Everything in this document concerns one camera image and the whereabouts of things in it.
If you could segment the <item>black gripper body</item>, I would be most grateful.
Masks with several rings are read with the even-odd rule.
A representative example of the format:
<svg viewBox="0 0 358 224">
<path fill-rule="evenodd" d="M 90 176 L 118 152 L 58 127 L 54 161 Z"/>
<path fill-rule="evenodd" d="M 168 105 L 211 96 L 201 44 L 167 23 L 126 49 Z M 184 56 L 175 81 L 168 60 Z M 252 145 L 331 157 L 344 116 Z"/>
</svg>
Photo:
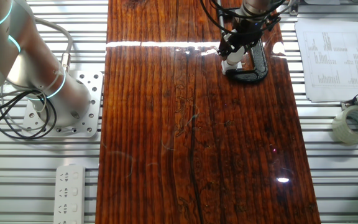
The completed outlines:
<svg viewBox="0 0 358 224">
<path fill-rule="evenodd" d="M 263 25 L 265 24 L 265 19 L 261 21 L 253 21 L 248 19 L 240 19 L 234 17 L 232 19 L 232 28 L 231 32 L 236 32 L 238 38 L 237 43 L 239 47 L 245 47 L 246 44 L 250 43 L 252 40 L 258 39 L 263 35 Z"/>
</svg>

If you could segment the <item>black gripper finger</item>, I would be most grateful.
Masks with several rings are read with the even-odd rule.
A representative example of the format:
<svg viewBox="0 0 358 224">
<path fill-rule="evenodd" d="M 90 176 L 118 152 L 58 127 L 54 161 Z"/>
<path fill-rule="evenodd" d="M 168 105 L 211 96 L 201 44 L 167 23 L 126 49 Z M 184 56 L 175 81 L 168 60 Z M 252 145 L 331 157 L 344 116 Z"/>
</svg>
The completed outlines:
<svg viewBox="0 0 358 224">
<path fill-rule="evenodd" d="M 237 52 L 239 49 L 237 41 L 236 35 L 223 33 L 218 47 L 218 55 L 222 58 L 227 58 L 229 54 Z"/>
<path fill-rule="evenodd" d="M 246 52 L 250 51 L 252 48 L 259 46 L 259 42 L 261 41 L 261 37 L 258 39 L 252 40 L 250 43 L 246 44 Z"/>
</svg>

